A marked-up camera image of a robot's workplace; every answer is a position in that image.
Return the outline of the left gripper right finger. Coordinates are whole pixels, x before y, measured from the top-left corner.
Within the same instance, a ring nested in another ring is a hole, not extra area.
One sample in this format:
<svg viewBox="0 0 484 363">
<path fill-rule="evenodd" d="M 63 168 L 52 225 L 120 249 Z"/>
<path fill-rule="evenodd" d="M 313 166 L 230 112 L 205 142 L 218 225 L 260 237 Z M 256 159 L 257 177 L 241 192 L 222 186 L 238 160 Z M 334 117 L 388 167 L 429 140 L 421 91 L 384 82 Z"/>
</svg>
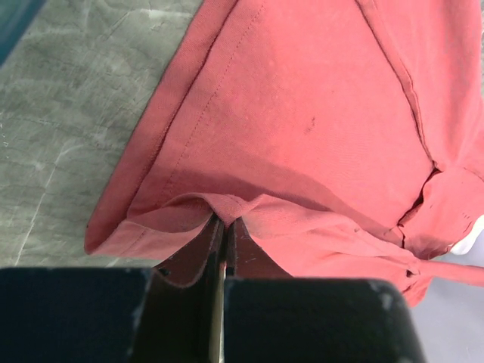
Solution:
<svg viewBox="0 0 484 363">
<path fill-rule="evenodd" d="M 241 219 L 227 234 L 227 362 L 423 362 L 408 307 L 370 279 L 293 278 Z"/>
</svg>

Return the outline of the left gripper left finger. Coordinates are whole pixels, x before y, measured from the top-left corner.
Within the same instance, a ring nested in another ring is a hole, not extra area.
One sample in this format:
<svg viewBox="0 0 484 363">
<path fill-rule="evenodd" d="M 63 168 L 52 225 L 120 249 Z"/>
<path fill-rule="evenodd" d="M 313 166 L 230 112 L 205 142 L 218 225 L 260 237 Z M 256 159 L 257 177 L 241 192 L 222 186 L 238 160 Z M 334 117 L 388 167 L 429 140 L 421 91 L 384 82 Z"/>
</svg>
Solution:
<svg viewBox="0 0 484 363">
<path fill-rule="evenodd" d="M 217 362 L 222 222 L 153 268 L 3 268 L 3 362 Z"/>
</svg>

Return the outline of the salmon pink t shirt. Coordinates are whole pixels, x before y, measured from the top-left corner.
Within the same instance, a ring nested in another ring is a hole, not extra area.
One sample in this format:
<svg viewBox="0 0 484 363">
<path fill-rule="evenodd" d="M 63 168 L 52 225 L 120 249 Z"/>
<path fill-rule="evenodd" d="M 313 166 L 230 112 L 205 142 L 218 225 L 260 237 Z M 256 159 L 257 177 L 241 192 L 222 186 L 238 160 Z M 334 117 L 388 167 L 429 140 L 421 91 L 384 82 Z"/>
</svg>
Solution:
<svg viewBox="0 0 484 363">
<path fill-rule="evenodd" d="M 477 1 L 204 1 L 85 234 L 164 260 L 241 219 L 294 277 L 377 278 L 411 305 L 483 216 Z"/>
</svg>

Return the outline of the teal plastic basket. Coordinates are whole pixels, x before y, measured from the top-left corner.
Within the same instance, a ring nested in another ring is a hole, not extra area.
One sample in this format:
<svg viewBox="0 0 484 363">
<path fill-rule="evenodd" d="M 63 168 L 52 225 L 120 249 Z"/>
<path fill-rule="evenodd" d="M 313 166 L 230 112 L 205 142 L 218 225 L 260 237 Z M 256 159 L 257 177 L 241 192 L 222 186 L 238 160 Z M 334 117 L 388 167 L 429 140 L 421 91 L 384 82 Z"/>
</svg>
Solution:
<svg viewBox="0 0 484 363">
<path fill-rule="evenodd" d="M 45 3 L 46 0 L 1 0 L 1 66 Z"/>
</svg>

